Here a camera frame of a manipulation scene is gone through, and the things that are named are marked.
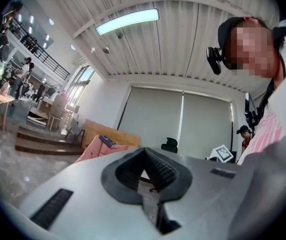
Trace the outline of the long ceiling light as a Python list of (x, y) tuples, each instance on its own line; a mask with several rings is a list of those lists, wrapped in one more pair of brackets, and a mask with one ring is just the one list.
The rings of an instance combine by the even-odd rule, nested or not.
[(98, 27), (96, 27), (97, 33), (102, 36), (111, 31), (130, 26), (135, 24), (140, 24), (144, 22), (153, 22), (159, 20), (158, 9), (147, 9), (141, 10), (133, 13), (129, 13), (113, 20), (110, 20)]

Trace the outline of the wooden steps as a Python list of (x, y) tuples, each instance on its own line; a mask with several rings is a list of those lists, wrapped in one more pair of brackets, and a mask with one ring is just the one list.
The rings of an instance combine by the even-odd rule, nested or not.
[(41, 133), (21, 126), (18, 128), (15, 150), (50, 156), (80, 156), (84, 151), (73, 138)]

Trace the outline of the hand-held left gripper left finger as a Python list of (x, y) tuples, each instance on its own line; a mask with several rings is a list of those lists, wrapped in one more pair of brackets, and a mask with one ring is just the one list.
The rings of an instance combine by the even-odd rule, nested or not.
[(66, 240), (157, 240), (159, 231), (140, 205), (123, 204), (101, 184), (106, 165), (126, 152), (74, 163), (40, 185), (20, 204), (30, 218), (58, 190), (72, 191), (49, 231)]

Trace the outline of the grey roller blind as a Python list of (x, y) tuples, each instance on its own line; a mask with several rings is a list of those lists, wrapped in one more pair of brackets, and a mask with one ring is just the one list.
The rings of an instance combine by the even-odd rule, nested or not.
[(185, 93), (178, 154), (198, 159), (214, 148), (232, 142), (232, 115), (229, 102)]
[(168, 138), (178, 140), (182, 93), (133, 87), (118, 130), (140, 137), (140, 146), (160, 148)]

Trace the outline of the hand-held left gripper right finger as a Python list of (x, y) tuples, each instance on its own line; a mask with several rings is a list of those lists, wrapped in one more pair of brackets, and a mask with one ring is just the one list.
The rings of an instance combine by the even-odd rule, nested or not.
[(242, 165), (144, 149), (145, 171), (159, 194), (156, 224), (144, 240), (227, 240), (250, 186), (257, 157)]

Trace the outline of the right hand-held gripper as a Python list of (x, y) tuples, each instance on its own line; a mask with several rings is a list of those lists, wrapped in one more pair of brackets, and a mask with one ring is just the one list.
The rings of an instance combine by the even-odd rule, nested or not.
[(210, 159), (216, 159), (221, 163), (227, 163), (234, 159), (232, 152), (223, 144), (214, 148), (209, 156)]

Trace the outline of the black office chair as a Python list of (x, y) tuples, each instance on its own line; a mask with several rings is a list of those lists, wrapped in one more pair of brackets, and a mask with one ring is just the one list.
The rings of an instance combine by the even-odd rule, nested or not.
[(161, 145), (161, 149), (172, 153), (178, 152), (178, 142), (174, 138), (167, 138), (167, 142)]

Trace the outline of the black balcony railing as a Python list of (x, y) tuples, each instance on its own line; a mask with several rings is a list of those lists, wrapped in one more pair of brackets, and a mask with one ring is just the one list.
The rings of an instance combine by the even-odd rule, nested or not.
[(51, 44), (50, 37), (47, 34), (42, 35), (38, 32), (36, 35), (33, 35), (33, 30), (31, 26), (26, 27), (16, 18), (10, 23), (10, 31), (20, 43), (50, 71), (61, 79), (66, 80), (70, 73), (47, 53), (48, 45)]

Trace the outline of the light wooden stool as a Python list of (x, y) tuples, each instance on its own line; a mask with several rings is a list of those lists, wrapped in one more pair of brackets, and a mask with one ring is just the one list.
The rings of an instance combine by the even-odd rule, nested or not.
[(56, 129), (63, 121), (63, 119), (64, 118), (62, 116), (54, 116), (52, 114), (49, 114), (49, 118), (47, 120), (47, 127), (50, 129), (50, 131), (52, 129)]

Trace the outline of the black cap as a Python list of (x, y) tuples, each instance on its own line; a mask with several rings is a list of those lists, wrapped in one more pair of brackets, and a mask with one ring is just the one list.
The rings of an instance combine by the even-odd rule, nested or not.
[(245, 21), (244, 17), (231, 17), (228, 18), (225, 22), (223, 22), (219, 27), (218, 27), (218, 44), (219, 47), (221, 48), (221, 59), (224, 65), (228, 68), (231, 69), (230, 63), (228, 61), (228, 58), (226, 57), (226, 52), (225, 52), (225, 45), (227, 42), (227, 39), (231, 33), (231, 30), (236, 27), (239, 23)]

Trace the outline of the black chest harness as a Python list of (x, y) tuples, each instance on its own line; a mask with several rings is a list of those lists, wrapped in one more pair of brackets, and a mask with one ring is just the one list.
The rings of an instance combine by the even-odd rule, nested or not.
[[(274, 27), (272, 30), (272, 37), (273, 37), (273, 47), (278, 52), (278, 57), (280, 59), (280, 65), (282, 65), (283, 68), (283, 78), (286, 77), (286, 70), (284, 66), (284, 61), (282, 56), (280, 55), (280, 49), (283, 47), (284, 39), (286, 37), (286, 26), (280, 26), (280, 27)], [(250, 94), (245, 94), (245, 118), (246, 122), (252, 131), (254, 131), (254, 127), (257, 126), (260, 122), (260, 120), (263, 117), (264, 109), (266, 105), (268, 104), (268, 99), (275, 91), (275, 83), (274, 78), (271, 79), (269, 82), (267, 89), (259, 103), (258, 107), (255, 107), (254, 110), (250, 109), (250, 103), (253, 103), (251, 100)]]

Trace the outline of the cardboard box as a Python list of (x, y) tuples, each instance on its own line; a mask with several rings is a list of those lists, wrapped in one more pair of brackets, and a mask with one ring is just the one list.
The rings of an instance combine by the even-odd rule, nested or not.
[(61, 95), (57, 95), (52, 103), (50, 115), (60, 118), (68, 100)]

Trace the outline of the pink sofa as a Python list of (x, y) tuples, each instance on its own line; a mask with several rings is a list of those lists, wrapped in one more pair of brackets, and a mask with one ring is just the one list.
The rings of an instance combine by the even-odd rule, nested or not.
[(108, 148), (104, 143), (101, 142), (99, 135), (97, 135), (94, 137), (92, 142), (87, 146), (83, 154), (76, 160), (75, 163), (133, 149), (136, 149), (136, 147), (133, 145), (119, 144), (114, 146), (114, 148)]

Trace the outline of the blue book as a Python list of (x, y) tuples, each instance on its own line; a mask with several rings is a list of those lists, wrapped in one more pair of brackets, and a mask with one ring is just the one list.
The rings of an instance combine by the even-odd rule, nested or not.
[(108, 148), (113, 149), (114, 146), (116, 146), (117, 144), (112, 141), (110, 138), (108, 138), (107, 136), (99, 136), (99, 139), (101, 140), (102, 143), (104, 143)]

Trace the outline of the grey chair black legs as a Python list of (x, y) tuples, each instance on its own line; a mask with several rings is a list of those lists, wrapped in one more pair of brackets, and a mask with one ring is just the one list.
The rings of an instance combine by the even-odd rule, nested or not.
[(85, 136), (85, 130), (84, 129), (81, 129), (79, 126), (78, 126), (78, 122), (73, 118), (72, 121), (71, 121), (71, 127), (70, 129), (68, 130), (65, 138), (68, 137), (69, 133), (72, 133), (73, 134), (73, 141), (71, 143), (70, 146), (73, 146), (75, 141), (77, 141), (79, 139), (79, 137), (81, 137), (81, 141), (80, 141), (80, 147), (82, 147), (82, 144), (83, 144), (83, 140), (84, 140), (84, 136)]

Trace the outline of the tall glass window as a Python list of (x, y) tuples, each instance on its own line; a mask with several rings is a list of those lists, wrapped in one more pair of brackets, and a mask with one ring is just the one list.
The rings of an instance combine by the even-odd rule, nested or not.
[(67, 90), (68, 105), (75, 107), (78, 104), (83, 92), (86, 89), (86, 86), (94, 74), (95, 71), (89, 65), (80, 68)]

